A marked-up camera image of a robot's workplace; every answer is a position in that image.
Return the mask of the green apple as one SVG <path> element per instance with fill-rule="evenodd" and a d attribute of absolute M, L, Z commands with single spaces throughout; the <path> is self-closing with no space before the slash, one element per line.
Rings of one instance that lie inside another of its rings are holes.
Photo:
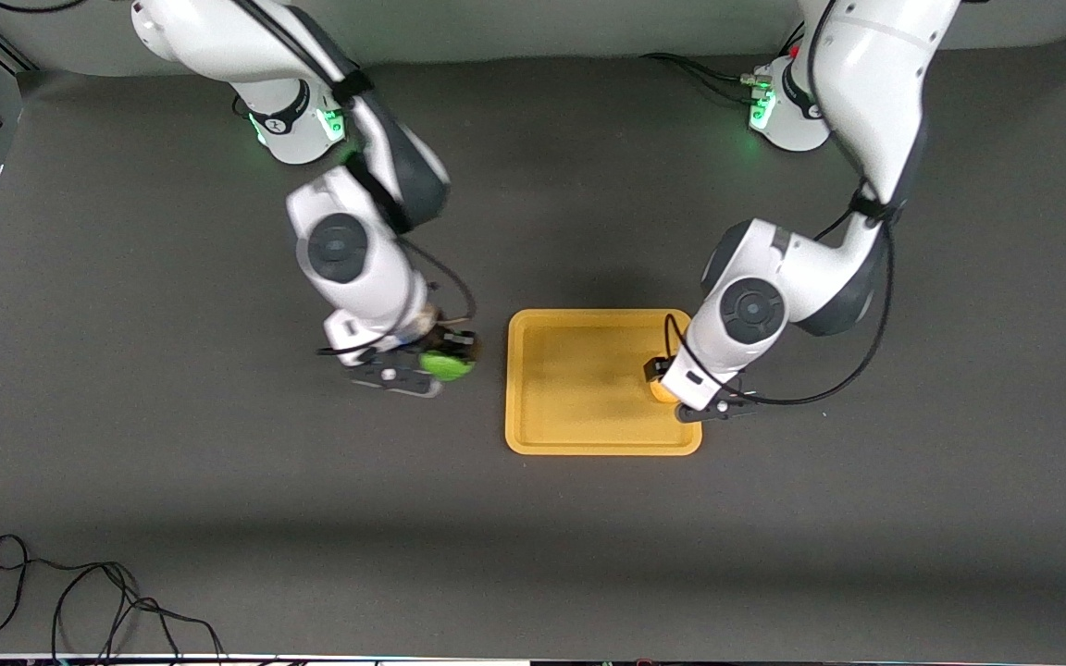
<path fill-rule="evenodd" d="M 475 367 L 474 359 L 457 357 L 445 352 L 429 350 L 419 355 L 419 366 L 433 379 L 441 383 L 456 381 L 470 374 Z"/>

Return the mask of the orange plastic tray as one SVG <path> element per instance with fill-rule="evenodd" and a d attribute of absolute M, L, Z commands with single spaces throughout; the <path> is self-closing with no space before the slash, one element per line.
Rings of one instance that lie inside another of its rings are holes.
<path fill-rule="evenodd" d="M 522 309 L 508 321 L 506 417 L 511 450 L 532 456 L 687 456 L 698 423 L 676 418 L 644 366 L 663 357 L 678 309 Z"/>

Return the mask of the dark grey table mat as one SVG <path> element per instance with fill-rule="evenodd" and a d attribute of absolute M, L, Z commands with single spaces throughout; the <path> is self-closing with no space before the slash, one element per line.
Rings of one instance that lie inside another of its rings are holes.
<path fill-rule="evenodd" d="M 394 65 L 477 294 L 437 397 L 317 357 L 275 163 L 190 76 L 33 75 L 0 177 L 0 535 L 244 653 L 1066 663 L 1066 40 L 944 51 L 858 380 L 681 458 L 506 446 L 508 316 L 693 312 L 725 228 L 856 177 L 659 63 Z M 0 621 L 17 576 L 0 572 Z"/>

